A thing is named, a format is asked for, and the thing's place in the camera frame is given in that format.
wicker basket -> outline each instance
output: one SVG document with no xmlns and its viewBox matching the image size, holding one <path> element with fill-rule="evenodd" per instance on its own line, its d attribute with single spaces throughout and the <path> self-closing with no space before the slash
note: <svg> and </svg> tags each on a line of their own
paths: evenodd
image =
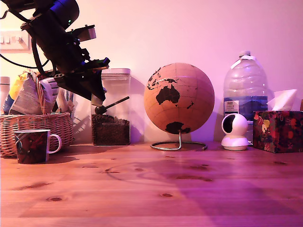
<svg viewBox="0 0 303 227">
<path fill-rule="evenodd" d="M 50 129 L 51 134 L 61 137 L 62 147 L 71 145 L 73 126 L 69 113 L 50 113 L 45 105 L 43 90 L 38 78 L 32 75 L 36 83 L 43 115 L 2 115 L 0 116 L 0 154 L 1 157 L 17 157 L 14 131 L 25 129 Z M 58 147 L 58 140 L 51 137 L 50 150 Z"/>
</svg>

globe stand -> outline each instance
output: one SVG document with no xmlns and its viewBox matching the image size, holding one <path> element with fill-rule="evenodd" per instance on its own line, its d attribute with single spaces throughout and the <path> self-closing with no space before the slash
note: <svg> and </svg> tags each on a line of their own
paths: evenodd
<svg viewBox="0 0 303 227">
<path fill-rule="evenodd" d="M 154 149 L 157 149 L 157 150 L 169 150 L 169 151 L 173 151 L 173 150 L 180 150 L 182 148 L 182 143 L 191 143 L 191 144 L 202 145 L 202 150 L 207 149 L 207 145 L 204 144 L 204 143 L 193 142 L 193 141 L 184 141 L 184 142 L 182 142 L 182 140 L 181 140 L 181 132 L 180 131 L 179 131 L 179 147 L 178 148 L 159 148 L 159 147 L 156 147 L 157 145 L 171 144 L 171 143 L 178 143 L 178 141 L 157 142 L 157 143 L 151 144 L 151 147 L 154 148 Z"/>
</svg>

plastic water bottle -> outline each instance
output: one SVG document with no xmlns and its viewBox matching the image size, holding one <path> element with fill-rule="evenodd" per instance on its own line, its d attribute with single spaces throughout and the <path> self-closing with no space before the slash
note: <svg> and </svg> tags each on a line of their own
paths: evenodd
<svg viewBox="0 0 303 227">
<path fill-rule="evenodd" d="M 266 111 L 266 74 L 250 51 L 239 54 L 239 59 L 231 66 L 224 80 L 224 116 L 231 113 L 242 114 L 248 121 L 246 138 L 252 144 L 254 111 Z"/>
</svg>

white camera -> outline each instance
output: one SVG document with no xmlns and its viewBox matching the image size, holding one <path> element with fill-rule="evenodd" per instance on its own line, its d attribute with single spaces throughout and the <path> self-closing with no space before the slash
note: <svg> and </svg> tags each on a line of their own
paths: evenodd
<svg viewBox="0 0 303 227">
<path fill-rule="evenodd" d="M 225 116 L 221 124 L 224 136 L 221 145 L 227 150 L 245 150 L 248 140 L 244 137 L 248 123 L 246 118 L 238 113 Z"/>
</svg>

tissue box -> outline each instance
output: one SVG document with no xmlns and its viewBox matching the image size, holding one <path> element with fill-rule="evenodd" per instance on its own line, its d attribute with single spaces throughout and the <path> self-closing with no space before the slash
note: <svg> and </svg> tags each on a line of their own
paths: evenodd
<svg viewBox="0 0 303 227">
<path fill-rule="evenodd" d="M 253 147 L 273 153 L 303 152 L 303 112 L 256 111 Z"/>
</svg>

